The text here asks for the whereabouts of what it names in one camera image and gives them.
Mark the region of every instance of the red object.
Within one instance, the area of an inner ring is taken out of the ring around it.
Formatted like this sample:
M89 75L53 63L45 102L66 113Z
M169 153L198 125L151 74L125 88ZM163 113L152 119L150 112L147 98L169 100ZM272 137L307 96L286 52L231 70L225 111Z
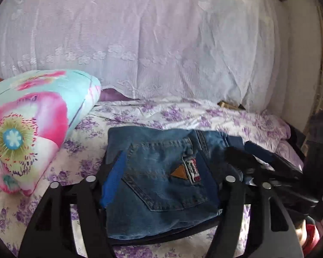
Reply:
M307 232L307 241L303 246L304 256L309 254L319 241L319 233L316 226L311 224L306 224L306 232Z

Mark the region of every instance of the brown leather patch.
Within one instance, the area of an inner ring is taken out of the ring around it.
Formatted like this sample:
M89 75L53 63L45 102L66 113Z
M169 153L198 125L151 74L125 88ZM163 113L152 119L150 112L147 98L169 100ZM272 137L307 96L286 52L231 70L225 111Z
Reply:
M187 173L185 172L183 165L179 165L178 168L174 170L174 172L171 174L171 176L178 177L184 180L188 179Z

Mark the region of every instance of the jeans pocket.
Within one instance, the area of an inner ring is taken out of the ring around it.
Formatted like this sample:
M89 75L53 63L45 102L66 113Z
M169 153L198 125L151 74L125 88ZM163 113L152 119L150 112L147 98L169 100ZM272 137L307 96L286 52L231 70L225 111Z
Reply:
M123 181L150 211L183 210L206 202L201 181L171 174L194 154L189 138L132 144L128 149Z

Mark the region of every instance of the turquoise pillow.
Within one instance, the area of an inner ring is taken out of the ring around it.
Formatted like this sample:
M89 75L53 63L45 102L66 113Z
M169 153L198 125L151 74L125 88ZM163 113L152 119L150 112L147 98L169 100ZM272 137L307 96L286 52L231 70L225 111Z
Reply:
M77 70L29 71L0 82L0 188L30 195L100 91L96 77Z

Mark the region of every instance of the blue flower center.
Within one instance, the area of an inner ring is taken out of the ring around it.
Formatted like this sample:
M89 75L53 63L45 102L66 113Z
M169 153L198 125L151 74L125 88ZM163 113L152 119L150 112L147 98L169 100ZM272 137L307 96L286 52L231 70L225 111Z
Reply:
M23 144L23 137L16 128L7 129L3 134L5 145L8 149L16 150Z

